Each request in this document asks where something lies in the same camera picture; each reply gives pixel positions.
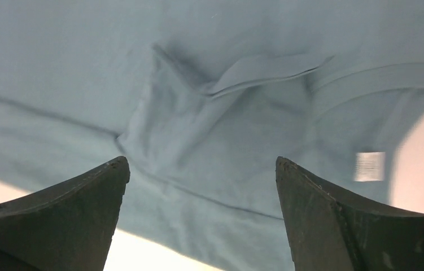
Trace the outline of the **teal blue t-shirt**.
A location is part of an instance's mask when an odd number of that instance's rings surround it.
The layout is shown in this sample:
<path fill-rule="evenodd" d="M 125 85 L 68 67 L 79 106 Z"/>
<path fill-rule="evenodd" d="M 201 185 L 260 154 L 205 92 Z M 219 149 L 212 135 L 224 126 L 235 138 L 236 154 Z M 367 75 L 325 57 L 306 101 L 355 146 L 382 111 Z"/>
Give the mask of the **teal blue t-shirt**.
<path fill-rule="evenodd" d="M 0 1 L 0 180 L 125 156 L 119 227 L 225 270 L 294 270 L 288 158 L 424 213 L 424 1 Z"/>

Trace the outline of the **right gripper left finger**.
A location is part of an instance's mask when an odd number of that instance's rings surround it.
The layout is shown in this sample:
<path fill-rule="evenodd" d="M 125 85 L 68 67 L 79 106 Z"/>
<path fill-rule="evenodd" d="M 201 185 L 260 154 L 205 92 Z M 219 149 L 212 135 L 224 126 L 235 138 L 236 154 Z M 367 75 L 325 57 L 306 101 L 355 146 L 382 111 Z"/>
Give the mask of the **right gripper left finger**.
<path fill-rule="evenodd" d="M 103 270 L 129 177 L 119 156 L 0 203 L 0 270 Z"/>

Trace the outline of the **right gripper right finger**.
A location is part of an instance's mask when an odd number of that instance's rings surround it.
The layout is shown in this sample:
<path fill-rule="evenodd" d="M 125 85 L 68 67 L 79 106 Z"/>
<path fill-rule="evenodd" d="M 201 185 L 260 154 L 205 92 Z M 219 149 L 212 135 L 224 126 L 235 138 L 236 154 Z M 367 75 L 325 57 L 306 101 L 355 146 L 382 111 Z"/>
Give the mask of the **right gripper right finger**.
<path fill-rule="evenodd" d="M 424 213 L 368 199 L 283 157 L 276 185 L 296 270 L 424 271 Z"/>

